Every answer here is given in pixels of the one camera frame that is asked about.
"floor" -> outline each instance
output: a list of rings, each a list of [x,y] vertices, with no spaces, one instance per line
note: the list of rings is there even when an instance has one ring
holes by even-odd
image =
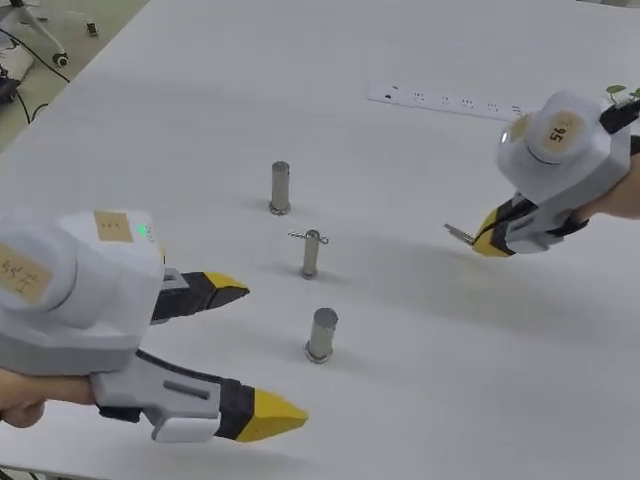
[[[98,26],[100,35],[91,38],[84,25],[73,21],[51,21],[49,29],[68,49],[70,63],[61,70],[73,80],[100,50],[124,27],[148,0],[41,0],[43,6],[62,10],[76,10],[89,13]],[[50,61],[52,51],[33,31],[19,27],[13,35],[23,40],[44,60]],[[34,62],[27,74],[20,93],[29,111],[42,103],[50,103],[65,87],[65,83],[38,61]],[[0,105],[0,145],[4,150],[20,132],[27,128],[24,112],[20,104]],[[24,472],[2,469],[14,480],[28,480],[32,477]]]

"small metal rod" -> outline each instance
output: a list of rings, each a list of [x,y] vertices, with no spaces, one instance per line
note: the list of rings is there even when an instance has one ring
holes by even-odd
[[[274,215],[282,216],[291,211],[289,203],[289,172],[287,162],[275,162],[271,165],[271,201],[269,210]]]
[[[318,252],[320,245],[327,245],[329,239],[320,235],[317,230],[308,230],[306,233],[289,232],[290,237],[303,238],[304,242],[304,258],[302,259],[302,267],[300,268],[300,276],[305,280],[311,280],[318,275]]]
[[[466,243],[467,245],[473,245],[474,238],[469,235],[467,232],[460,230],[459,228],[454,227],[453,225],[449,225],[448,223],[444,224],[444,228],[449,231],[449,234],[460,240],[461,242]]]
[[[313,314],[311,337],[304,346],[304,353],[313,363],[324,363],[333,353],[333,335],[338,324],[338,314],[331,308],[319,308]]]

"handwritten label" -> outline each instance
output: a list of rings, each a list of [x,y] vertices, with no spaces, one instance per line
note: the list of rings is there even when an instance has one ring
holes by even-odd
[[[568,110],[556,113],[550,124],[542,146],[553,153],[562,153],[569,148],[584,126],[582,118]]]
[[[0,243],[0,287],[37,304],[51,282],[51,271]]]
[[[95,211],[93,216],[101,241],[133,243],[131,225],[126,213]]]

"power strip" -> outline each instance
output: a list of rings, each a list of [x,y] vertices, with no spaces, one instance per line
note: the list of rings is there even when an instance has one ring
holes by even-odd
[[[516,104],[481,101],[459,95],[437,94],[424,88],[385,82],[369,83],[366,97],[367,100],[401,107],[425,108],[427,110],[471,115],[506,122],[517,120],[531,111]]]

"white table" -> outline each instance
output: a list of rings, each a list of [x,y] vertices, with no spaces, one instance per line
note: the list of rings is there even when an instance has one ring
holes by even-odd
[[[638,224],[598,219],[540,256],[472,255],[442,224],[477,228],[511,195],[492,163],[503,126],[366,102],[364,85],[598,94],[640,73],[638,13],[429,3],[153,0],[21,135],[3,207],[147,208],[168,263],[251,287],[152,328],[146,349],[275,390],[310,420],[257,444],[175,446],[51,404],[32,429],[0,427],[0,464],[118,480],[637,475]],[[276,160],[292,166],[283,218],[266,203]],[[331,239],[311,282],[287,237],[308,228]],[[340,322],[316,366],[302,347],[323,306]]]

